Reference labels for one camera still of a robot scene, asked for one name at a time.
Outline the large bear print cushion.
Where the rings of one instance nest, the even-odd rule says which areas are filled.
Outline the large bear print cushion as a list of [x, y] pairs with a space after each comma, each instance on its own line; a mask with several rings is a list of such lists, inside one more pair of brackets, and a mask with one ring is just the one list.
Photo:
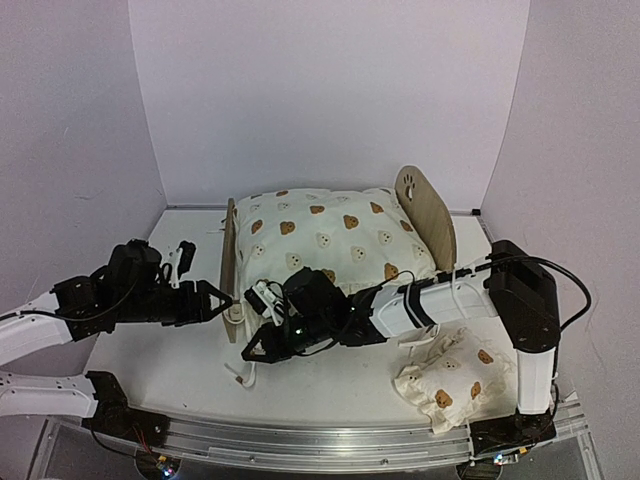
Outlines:
[[389, 188], [256, 194], [229, 215], [250, 365], [386, 342], [390, 333], [368, 318], [375, 290], [438, 269], [431, 241]]

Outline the wooden pet bed frame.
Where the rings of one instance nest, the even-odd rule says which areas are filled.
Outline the wooden pet bed frame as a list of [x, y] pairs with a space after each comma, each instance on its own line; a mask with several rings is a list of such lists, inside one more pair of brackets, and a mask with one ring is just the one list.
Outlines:
[[421, 170], [404, 166], [391, 187], [364, 191], [298, 188], [230, 200], [224, 226], [221, 289], [234, 302], [223, 315], [230, 342], [254, 333], [245, 290], [279, 283], [303, 267], [321, 270], [351, 294], [406, 272], [449, 271], [455, 230], [440, 195]]

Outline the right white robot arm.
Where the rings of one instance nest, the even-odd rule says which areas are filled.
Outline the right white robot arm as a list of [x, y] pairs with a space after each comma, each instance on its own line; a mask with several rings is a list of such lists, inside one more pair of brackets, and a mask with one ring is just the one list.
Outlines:
[[520, 452], [551, 440], [561, 339], [554, 277], [507, 240], [482, 265], [430, 278], [384, 280], [344, 293], [325, 270], [304, 267], [284, 282], [260, 281], [245, 293], [264, 323], [242, 357], [274, 364], [337, 345], [402, 340], [411, 354], [393, 377], [395, 391], [437, 433], [468, 424], [474, 458]]

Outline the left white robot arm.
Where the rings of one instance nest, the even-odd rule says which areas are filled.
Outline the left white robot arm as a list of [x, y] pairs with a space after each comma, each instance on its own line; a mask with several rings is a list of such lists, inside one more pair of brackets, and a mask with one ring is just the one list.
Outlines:
[[[8, 364], [48, 347], [79, 342], [119, 324], [182, 327], [206, 323], [228, 310], [232, 298], [206, 280], [186, 280], [195, 256], [183, 241], [172, 261], [145, 240], [114, 247], [92, 274], [55, 284], [37, 299], [2, 314], [1, 362]], [[70, 416], [93, 433], [160, 447], [168, 416], [130, 406], [116, 376], [87, 371], [46, 377], [1, 373], [1, 414]]]

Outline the small bear print pillow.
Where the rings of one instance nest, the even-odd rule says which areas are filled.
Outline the small bear print pillow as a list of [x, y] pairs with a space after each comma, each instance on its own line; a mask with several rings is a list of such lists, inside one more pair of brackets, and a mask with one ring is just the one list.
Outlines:
[[396, 393], [436, 434], [461, 426], [508, 390], [516, 364], [466, 327], [445, 333], [393, 380]]

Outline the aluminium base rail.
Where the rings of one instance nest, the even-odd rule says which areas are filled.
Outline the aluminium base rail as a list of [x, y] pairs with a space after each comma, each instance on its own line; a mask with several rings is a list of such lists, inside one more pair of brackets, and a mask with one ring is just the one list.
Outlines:
[[244, 390], [213, 380], [151, 381], [128, 389], [133, 407], [168, 418], [159, 450], [178, 459], [295, 473], [413, 471], [460, 464], [503, 465], [559, 445], [583, 460], [590, 432], [577, 399], [558, 407], [555, 437], [516, 446], [490, 433], [489, 421], [436, 434], [425, 417], [386, 384], [296, 389], [292, 380]]

